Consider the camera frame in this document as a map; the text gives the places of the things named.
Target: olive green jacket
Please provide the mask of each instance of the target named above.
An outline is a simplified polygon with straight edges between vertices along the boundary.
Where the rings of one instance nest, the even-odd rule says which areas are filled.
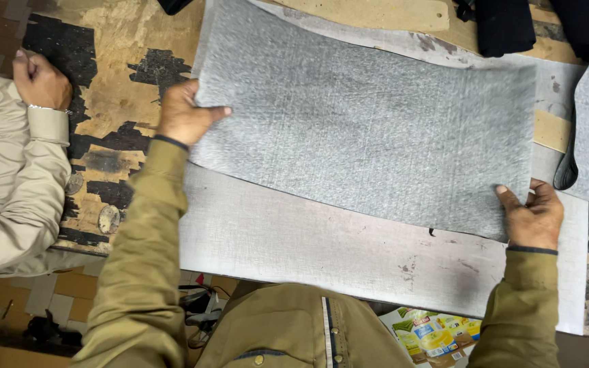
[[[187,152],[154,140],[73,367],[182,367],[178,220]],[[470,367],[557,367],[556,256],[507,251]],[[236,291],[197,367],[413,367],[366,303],[295,284]]]

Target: beige shirt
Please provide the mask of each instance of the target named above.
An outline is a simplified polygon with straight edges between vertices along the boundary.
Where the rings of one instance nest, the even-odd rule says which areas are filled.
[[[27,109],[0,77],[0,271],[42,253],[58,237],[71,167],[67,114]]]

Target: fist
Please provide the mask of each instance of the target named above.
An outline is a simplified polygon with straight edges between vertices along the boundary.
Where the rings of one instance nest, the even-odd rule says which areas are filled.
[[[558,250],[558,235],[563,222],[563,204],[554,188],[542,180],[531,179],[526,206],[510,189],[500,185],[497,196],[506,209],[506,231],[511,245]]]
[[[72,100],[72,86],[45,56],[18,50],[12,61],[13,81],[27,105],[65,110]]]
[[[156,134],[175,139],[191,147],[206,133],[213,122],[231,114],[230,107],[197,107],[194,94],[199,89],[196,79],[170,87],[160,104],[160,123]]]

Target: worktable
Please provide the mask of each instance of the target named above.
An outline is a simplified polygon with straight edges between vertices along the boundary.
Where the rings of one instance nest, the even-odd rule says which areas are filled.
[[[546,2],[533,0],[531,6],[539,41],[528,54],[581,63],[569,54],[558,19]],[[203,0],[193,1],[176,16],[165,15],[157,2],[145,0],[109,0],[89,7],[63,2],[61,9],[34,8],[24,46],[47,56],[75,86],[68,149],[73,175],[54,247],[96,255],[110,252],[132,198],[125,183],[142,167],[158,124],[159,98],[168,86],[190,77],[203,10]],[[430,47],[443,48],[447,56],[456,52],[455,46],[433,43],[432,37],[418,39],[420,53]],[[560,85],[546,88],[556,91]],[[571,113],[557,109],[557,115]],[[226,261],[232,263],[232,255]],[[400,265],[402,273],[411,264],[414,267],[414,259]],[[585,335],[589,335],[589,263],[587,280]]]

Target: white stripe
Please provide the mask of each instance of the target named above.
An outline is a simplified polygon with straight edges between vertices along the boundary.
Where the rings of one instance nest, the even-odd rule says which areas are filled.
[[[327,312],[327,298],[322,297],[322,314],[324,315],[324,342],[327,346],[327,368],[333,368],[331,352],[331,330],[329,329],[329,313]]]

